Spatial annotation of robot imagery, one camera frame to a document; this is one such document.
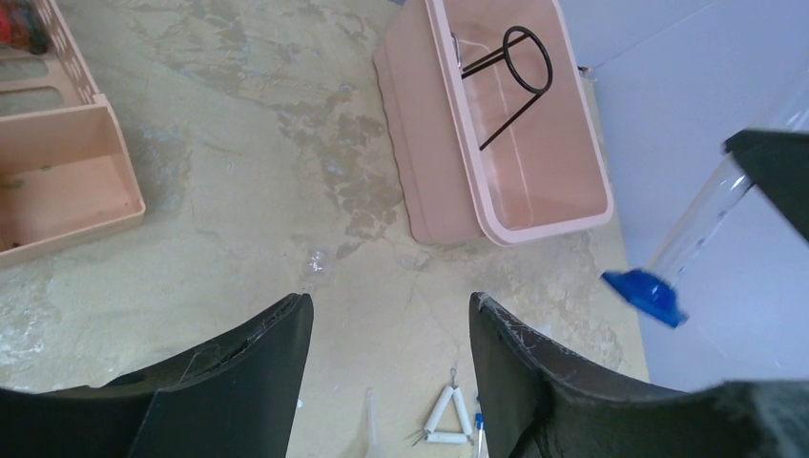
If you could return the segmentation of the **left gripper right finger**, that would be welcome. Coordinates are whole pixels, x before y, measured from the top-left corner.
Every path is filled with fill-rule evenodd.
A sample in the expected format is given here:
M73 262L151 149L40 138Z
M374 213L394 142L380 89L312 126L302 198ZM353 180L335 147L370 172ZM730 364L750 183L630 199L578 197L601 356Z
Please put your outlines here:
M492 457L804 457L808 384L730 381L687 393L596 364L483 292L470 346Z

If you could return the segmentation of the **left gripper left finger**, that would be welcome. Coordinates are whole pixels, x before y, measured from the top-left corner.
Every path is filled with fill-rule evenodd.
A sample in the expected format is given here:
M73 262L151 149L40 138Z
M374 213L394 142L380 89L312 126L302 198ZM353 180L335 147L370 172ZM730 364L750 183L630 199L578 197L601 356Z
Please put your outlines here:
M282 457L314 321L292 294L247 322L101 387L3 389L5 457Z

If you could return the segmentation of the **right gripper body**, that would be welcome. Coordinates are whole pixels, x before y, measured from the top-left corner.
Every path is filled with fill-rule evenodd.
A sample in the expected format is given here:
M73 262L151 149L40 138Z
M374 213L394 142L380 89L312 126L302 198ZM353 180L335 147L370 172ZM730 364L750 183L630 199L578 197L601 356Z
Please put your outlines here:
M742 172L808 239L808 134L744 129L724 141Z

